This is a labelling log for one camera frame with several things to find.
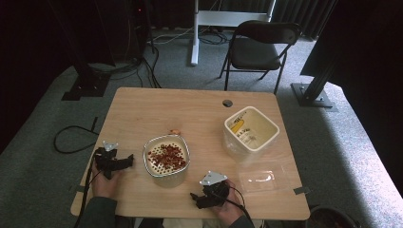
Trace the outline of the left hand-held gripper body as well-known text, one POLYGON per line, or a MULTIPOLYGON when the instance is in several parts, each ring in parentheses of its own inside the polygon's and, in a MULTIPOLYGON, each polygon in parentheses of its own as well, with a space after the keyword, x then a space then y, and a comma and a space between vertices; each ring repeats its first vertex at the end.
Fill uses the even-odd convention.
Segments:
POLYGON ((117 170, 123 170, 127 168, 126 159, 117 160, 117 147, 116 143, 109 143, 103 141, 103 146, 99 147, 95 151, 95 162, 98 170, 104 172, 104 176, 110 180, 112 178, 112 172, 117 170))

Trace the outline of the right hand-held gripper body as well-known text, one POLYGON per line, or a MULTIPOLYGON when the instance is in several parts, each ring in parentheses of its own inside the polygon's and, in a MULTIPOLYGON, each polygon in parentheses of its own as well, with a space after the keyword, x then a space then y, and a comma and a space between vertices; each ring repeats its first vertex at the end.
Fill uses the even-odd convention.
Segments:
POLYGON ((209 200, 210 207, 222 206, 229 194, 229 185, 226 183, 227 176, 214 171, 209 171, 200 184, 203 186, 203 193, 206 196, 203 200, 209 200))

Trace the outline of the beige strainer bowl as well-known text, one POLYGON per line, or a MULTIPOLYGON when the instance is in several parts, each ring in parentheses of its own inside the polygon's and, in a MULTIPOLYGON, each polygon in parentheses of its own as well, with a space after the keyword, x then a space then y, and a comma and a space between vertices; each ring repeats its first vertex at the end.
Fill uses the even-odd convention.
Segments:
POLYGON ((144 145, 143 150, 144 167, 154 182, 165 188, 173 188, 179 186, 184 182, 187 174, 187 169, 190 164, 190 153, 186 141, 180 135, 163 135, 151 139, 144 145), (150 161, 147 160, 147 153, 152 151, 155 147, 161 144, 174 144, 177 145, 183 152, 186 159, 186 166, 176 171, 163 171, 159 172, 150 161))

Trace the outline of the pile of red beans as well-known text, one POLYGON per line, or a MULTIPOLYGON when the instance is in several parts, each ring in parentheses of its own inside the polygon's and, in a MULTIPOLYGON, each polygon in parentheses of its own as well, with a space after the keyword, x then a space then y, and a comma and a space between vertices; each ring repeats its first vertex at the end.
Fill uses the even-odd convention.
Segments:
POLYGON ((159 171, 176 171, 186 166, 182 150, 174 144, 161 144, 147 153, 147 160, 159 171))

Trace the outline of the cream square container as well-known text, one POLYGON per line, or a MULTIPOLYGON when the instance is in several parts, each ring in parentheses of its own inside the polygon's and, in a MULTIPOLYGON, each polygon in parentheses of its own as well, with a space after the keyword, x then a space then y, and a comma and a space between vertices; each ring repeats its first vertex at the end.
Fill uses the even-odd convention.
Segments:
POLYGON ((223 123, 223 147, 237 162, 252 161, 268 151, 279 127, 253 106, 247 106, 223 123))

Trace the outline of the person's right hand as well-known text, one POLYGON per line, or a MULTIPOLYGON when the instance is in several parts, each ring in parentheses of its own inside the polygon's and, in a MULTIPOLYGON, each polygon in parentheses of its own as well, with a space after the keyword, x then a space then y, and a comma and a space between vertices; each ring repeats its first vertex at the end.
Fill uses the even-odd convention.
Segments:
POLYGON ((226 183, 229 185, 227 201, 222 206, 211 207, 210 210, 225 225, 231 226, 234 222, 241 218, 244 213, 240 209, 240 200, 235 193, 235 184, 230 180, 226 180, 226 183))

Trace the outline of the person's left hand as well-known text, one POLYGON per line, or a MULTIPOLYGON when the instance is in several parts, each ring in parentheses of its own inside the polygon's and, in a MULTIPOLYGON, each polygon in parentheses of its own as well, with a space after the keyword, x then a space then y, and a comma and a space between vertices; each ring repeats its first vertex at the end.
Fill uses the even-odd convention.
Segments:
POLYGON ((92 195, 94 197, 102 197, 114 199, 118 189, 119 181, 124 173, 122 170, 116 171, 109 180, 96 167, 91 169, 92 173, 92 195))

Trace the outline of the clear plastic lid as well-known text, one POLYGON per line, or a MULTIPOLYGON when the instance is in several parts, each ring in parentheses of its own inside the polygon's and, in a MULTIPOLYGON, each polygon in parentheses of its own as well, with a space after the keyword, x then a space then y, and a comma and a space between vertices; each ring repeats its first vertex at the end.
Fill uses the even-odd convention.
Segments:
POLYGON ((278 191, 289 187, 283 166, 276 161, 247 163, 239 167, 238 176, 245 193, 278 191))

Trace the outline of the black stand with base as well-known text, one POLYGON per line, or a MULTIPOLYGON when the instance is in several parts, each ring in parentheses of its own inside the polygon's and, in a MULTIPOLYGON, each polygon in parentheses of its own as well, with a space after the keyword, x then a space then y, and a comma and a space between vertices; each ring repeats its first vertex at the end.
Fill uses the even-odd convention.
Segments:
POLYGON ((110 79, 110 74, 96 73, 88 64, 85 54, 76 38, 75 32, 59 0, 47 0, 59 25, 59 38, 67 57, 78 76, 63 101, 79 101, 82 97, 103 97, 110 79))

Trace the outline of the dark round bucket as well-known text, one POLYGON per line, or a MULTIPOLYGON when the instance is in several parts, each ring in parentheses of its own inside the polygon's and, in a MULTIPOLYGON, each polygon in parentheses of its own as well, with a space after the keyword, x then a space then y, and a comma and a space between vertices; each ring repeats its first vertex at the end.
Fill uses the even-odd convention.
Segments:
POLYGON ((350 215, 328 205, 316 205, 310 210, 310 217, 303 228, 362 228, 350 215))

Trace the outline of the black folding chair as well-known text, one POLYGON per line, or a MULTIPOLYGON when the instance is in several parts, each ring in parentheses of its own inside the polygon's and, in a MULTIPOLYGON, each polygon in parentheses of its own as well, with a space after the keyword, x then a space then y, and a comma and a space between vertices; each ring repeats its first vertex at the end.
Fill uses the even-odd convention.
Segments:
POLYGON ((224 89, 228 89, 231 72, 262 72, 262 80, 270 71, 277 70, 274 94, 282 77, 288 50, 301 34, 296 23, 272 23, 249 20, 239 24, 229 42, 221 67, 225 74, 224 89))

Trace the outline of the metal stand with base plate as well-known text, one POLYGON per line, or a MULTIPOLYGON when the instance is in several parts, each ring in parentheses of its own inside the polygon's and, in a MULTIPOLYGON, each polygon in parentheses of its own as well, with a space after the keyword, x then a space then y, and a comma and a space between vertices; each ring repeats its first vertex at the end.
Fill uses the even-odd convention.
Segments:
POLYGON ((331 78, 336 64, 330 63, 323 68, 310 84, 292 83, 291 88, 300 106, 324 108, 328 112, 337 112, 336 105, 329 99, 324 87, 331 78))

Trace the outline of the white desk frame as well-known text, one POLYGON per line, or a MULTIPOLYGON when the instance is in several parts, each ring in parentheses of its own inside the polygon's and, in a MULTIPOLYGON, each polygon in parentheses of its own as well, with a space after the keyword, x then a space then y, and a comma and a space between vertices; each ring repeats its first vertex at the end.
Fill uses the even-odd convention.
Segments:
POLYGON ((234 28, 242 22, 248 20, 259 20, 270 22, 273 17, 274 8, 277 0, 270 0, 268 10, 263 12, 242 12, 242 11, 221 11, 221 10, 201 10, 199 9, 200 0, 194 0, 194 34, 192 43, 192 55, 190 64, 196 66, 199 62, 199 26, 230 27, 234 28))

